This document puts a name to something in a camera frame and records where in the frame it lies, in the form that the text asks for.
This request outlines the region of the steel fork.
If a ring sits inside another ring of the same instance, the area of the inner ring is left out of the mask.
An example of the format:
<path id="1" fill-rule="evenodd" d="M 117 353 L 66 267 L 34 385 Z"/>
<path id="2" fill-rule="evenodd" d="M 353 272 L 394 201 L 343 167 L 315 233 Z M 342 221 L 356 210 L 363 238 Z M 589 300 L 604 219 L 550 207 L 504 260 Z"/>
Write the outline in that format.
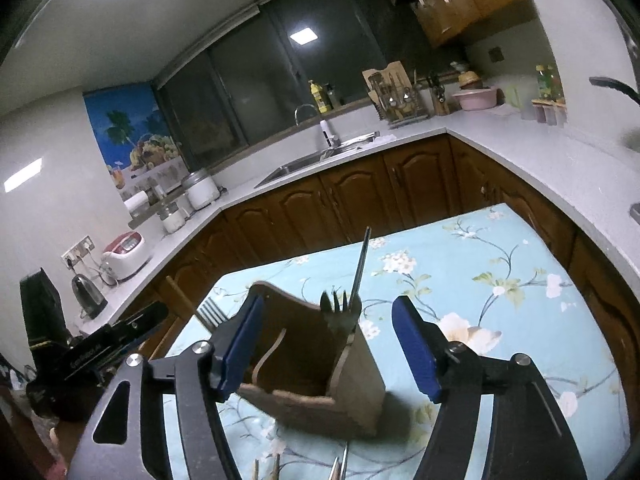
<path id="1" fill-rule="evenodd" d="M 342 298 L 338 298 L 337 292 L 333 292 L 330 298 L 327 292 L 322 292 L 320 297 L 320 311 L 328 329 L 337 340 L 346 339 L 356 328 L 362 311 L 362 302 L 359 289 L 366 264 L 369 242 L 371 237 L 370 226 L 364 231 L 364 237 L 360 248 L 355 277 L 352 281 L 350 294 L 343 292 Z"/>

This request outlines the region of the steel chopstick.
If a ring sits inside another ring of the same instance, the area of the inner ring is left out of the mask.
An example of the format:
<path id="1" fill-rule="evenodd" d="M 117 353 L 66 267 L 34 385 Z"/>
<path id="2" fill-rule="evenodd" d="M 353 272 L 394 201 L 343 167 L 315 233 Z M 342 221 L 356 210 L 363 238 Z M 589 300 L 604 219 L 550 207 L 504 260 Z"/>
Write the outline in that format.
<path id="1" fill-rule="evenodd" d="M 340 480 L 345 480 L 346 479 L 346 470 L 347 470 L 347 459 L 348 459 L 348 442 L 344 447 L 344 451 L 343 451 L 343 456 L 342 456 L 342 460 L 341 460 L 341 472 L 340 472 Z"/>

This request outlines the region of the dark kitchen window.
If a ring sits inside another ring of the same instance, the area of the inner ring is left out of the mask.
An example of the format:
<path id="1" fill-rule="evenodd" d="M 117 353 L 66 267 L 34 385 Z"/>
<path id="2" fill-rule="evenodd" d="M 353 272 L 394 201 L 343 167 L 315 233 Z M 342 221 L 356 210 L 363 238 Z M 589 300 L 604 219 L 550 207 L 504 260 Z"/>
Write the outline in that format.
<path id="1" fill-rule="evenodd" d="M 399 61 L 422 80 L 467 58 L 460 40 L 432 47 L 408 3 L 271 0 L 155 94 L 186 166 L 198 170 L 311 118 L 311 84 L 349 104 L 368 95 L 364 70 Z"/>

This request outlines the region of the black steel electric kettle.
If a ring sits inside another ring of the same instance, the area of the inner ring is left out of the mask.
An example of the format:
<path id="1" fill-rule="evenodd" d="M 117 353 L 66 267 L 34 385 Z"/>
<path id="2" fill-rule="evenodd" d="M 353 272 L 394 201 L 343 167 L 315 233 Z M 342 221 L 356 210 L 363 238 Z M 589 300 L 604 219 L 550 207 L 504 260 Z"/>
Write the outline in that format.
<path id="1" fill-rule="evenodd" d="M 100 315 L 107 306 L 107 300 L 98 286 L 84 274 L 75 274 L 70 282 L 72 291 L 88 318 Z"/>

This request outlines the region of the small white jar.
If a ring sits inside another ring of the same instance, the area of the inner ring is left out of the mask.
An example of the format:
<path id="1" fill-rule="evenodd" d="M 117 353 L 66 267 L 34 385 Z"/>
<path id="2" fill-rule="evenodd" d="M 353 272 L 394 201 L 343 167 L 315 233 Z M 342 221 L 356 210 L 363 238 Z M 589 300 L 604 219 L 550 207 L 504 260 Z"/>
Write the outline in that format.
<path id="1" fill-rule="evenodd" d="M 170 203 L 160 208 L 158 212 L 160 222 L 167 234 L 174 234 L 186 225 L 188 215 L 177 203 Z"/>

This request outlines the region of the white red rice cooker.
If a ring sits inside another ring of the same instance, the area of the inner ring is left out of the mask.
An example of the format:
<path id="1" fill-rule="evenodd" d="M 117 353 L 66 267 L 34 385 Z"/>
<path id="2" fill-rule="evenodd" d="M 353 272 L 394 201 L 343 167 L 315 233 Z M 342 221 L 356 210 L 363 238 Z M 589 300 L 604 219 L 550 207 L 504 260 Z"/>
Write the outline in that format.
<path id="1" fill-rule="evenodd" d="M 137 231 L 119 235 L 102 252 L 105 269 L 118 282 L 131 278 L 150 258 L 150 245 Z"/>

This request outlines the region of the wooden lower cabinets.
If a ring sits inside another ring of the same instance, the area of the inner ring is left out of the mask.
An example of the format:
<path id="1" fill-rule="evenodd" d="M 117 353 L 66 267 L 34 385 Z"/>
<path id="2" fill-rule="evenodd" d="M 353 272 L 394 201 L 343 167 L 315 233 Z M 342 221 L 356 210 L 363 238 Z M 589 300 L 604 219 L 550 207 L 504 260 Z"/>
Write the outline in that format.
<path id="1" fill-rule="evenodd" d="M 217 278 L 231 271 L 355 243 L 507 204 L 546 243 L 584 296 L 628 382 L 639 380 L 639 301 L 576 221 L 533 185 L 453 136 L 433 136 L 265 192 L 205 220 L 127 300 L 129 316 L 155 300 L 169 314 L 142 350 L 159 356 Z"/>

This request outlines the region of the white pot with lid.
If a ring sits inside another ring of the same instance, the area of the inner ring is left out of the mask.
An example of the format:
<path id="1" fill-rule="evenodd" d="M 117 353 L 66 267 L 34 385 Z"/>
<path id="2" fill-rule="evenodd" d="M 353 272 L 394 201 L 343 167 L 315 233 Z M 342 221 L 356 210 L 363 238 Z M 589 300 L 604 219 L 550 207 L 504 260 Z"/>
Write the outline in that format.
<path id="1" fill-rule="evenodd" d="M 188 174 L 181 181 L 181 186 L 195 210 L 208 206 L 220 197 L 218 186 L 205 168 Z"/>

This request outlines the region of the steel sink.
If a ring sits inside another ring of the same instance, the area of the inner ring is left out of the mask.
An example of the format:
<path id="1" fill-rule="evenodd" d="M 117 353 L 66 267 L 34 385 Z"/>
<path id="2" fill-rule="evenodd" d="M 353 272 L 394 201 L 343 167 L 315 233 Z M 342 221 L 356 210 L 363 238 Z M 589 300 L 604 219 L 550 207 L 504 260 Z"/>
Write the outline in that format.
<path id="1" fill-rule="evenodd" d="M 361 136 L 356 136 L 356 138 L 348 140 L 344 145 L 334 146 L 334 148 L 327 148 L 321 152 L 299 157 L 298 159 L 292 160 L 292 162 L 287 162 L 286 164 L 277 167 L 275 170 L 272 170 L 267 177 L 264 177 L 256 184 L 256 188 L 261 188 L 262 186 L 284 178 L 289 174 L 296 174 L 296 172 L 299 172 L 300 170 L 320 164 L 320 162 L 325 162 L 332 157 L 360 150 L 360 148 L 373 143 L 379 137 L 380 133 L 378 131 L 372 131 L 362 134 Z"/>

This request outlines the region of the tropical fruit poster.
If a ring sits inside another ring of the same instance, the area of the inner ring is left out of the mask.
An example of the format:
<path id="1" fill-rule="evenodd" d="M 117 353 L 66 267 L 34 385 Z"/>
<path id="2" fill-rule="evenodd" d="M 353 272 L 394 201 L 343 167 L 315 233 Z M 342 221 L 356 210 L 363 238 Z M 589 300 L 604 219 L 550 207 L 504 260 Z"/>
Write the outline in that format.
<path id="1" fill-rule="evenodd" d="M 84 95 L 104 164 L 122 200 L 159 186 L 175 191 L 188 175 L 149 84 L 126 84 Z"/>

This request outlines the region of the countertop utensil rack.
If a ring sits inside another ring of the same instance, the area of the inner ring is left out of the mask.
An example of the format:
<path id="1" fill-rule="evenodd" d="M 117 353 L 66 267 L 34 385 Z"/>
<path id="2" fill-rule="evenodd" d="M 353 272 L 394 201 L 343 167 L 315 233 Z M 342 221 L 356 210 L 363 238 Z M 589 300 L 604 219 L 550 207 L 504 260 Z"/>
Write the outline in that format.
<path id="1" fill-rule="evenodd" d="M 362 76 L 378 117 L 385 120 L 390 128 L 414 124 L 430 117 L 422 96 L 401 62 L 391 62 L 384 70 L 364 70 Z"/>

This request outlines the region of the spice jars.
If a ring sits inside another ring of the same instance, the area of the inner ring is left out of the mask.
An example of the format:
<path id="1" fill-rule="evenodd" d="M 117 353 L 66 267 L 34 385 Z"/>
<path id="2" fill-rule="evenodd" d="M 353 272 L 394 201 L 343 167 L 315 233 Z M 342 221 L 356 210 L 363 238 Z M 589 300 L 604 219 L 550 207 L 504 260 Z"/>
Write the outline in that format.
<path id="1" fill-rule="evenodd" d="M 567 109 L 562 82 L 553 65 L 538 64 L 538 96 L 532 99 L 537 122 L 547 126 L 563 127 L 567 121 Z"/>

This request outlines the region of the yellow detergent bottle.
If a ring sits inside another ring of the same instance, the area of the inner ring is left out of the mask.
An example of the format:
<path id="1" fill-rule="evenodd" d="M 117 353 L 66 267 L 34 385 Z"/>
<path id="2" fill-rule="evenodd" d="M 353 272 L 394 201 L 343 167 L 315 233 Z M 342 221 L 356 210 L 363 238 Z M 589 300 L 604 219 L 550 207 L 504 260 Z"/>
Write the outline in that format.
<path id="1" fill-rule="evenodd" d="M 321 114 L 326 114 L 326 113 L 329 113 L 331 110 L 333 110 L 331 100 L 329 99 L 329 96 L 326 93 L 326 90 L 324 90 L 324 88 L 322 87 L 322 85 L 317 84 L 313 80 L 308 81 L 308 84 L 309 84 L 311 95 L 314 98 L 314 102 L 316 102 L 316 105 L 318 107 L 318 111 Z"/>

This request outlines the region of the black frying pan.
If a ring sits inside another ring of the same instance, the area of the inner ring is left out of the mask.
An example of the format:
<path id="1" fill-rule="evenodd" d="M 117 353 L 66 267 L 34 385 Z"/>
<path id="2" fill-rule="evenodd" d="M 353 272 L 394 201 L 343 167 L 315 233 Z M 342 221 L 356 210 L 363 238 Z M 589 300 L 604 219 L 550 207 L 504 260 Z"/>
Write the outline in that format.
<path id="1" fill-rule="evenodd" d="M 605 76 L 592 76 L 589 78 L 589 82 L 593 87 L 607 88 L 623 93 L 625 96 L 628 96 L 631 101 L 640 104 L 639 92 L 631 88 L 631 86 L 628 86 L 628 84 L 624 84 L 623 81 Z"/>

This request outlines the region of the wall power outlet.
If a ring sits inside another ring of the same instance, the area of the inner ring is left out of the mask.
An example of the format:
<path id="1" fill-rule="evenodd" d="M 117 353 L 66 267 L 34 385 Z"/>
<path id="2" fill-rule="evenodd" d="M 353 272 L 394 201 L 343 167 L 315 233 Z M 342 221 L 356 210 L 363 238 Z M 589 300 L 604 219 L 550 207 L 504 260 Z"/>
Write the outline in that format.
<path id="1" fill-rule="evenodd" d="M 67 269 L 73 269 L 76 264 L 93 252 L 94 243 L 89 235 L 84 236 L 79 242 L 61 256 L 62 263 Z"/>

